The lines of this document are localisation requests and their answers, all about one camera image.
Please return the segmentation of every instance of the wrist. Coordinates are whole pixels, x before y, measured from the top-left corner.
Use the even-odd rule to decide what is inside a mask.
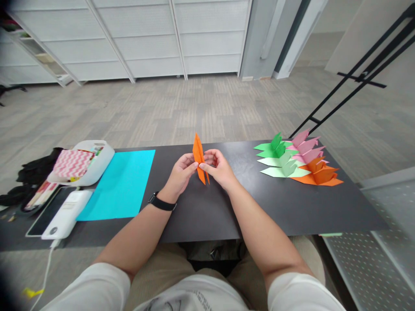
[[[162,190],[159,191],[157,198],[163,202],[174,204],[179,199],[179,195],[180,194],[176,193],[175,191],[170,190],[166,185]]]
[[[241,184],[235,177],[234,179],[228,181],[225,185],[222,186],[223,189],[225,189],[227,192],[233,191],[234,189],[237,189]]]

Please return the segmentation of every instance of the white t-shirt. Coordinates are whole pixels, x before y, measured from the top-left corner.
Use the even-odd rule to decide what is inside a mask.
[[[88,267],[42,310],[123,310],[130,291],[127,274],[107,263]],[[268,293],[272,311],[345,311],[334,296],[314,277],[286,273],[276,278]],[[248,310],[238,292],[211,276],[189,276],[135,311]]]

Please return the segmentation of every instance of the black watch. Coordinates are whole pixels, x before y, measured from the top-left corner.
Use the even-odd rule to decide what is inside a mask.
[[[153,195],[147,202],[149,204],[153,204],[155,207],[159,209],[166,210],[166,211],[174,211],[174,209],[177,206],[177,203],[171,204],[171,203],[167,203],[167,202],[160,200],[159,198],[157,198],[158,193],[159,193],[158,191],[153,193]]]

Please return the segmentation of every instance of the smartphone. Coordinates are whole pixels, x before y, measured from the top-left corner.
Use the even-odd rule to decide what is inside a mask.
[[[55,217],[56,213],[65,202],[66,198],[73,191],[79,190],[80,187],[62,187],[56,191],[55,196],[50,200],[49,204],[43,209],[42,213],[35,220],[33,225],[27,231],[25,237],[34,238],[41,237],[48,227],[49,223]]]

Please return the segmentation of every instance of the hand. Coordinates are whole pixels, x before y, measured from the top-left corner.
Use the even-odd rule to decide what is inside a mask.
[[[174,164],[170,177],[164,188],[157,194],[157,198],[167,203],[176,203],[179,195],[185,191],[190,176],[199,163],[195,162],[193,153],[186,153]]]
[[[212,175],[223,189],[228,190],[232,185],[238,184],[238,180],[222,152],[210,149],[205,152],[204,161],[205,163],[201,163],[199,167]]]

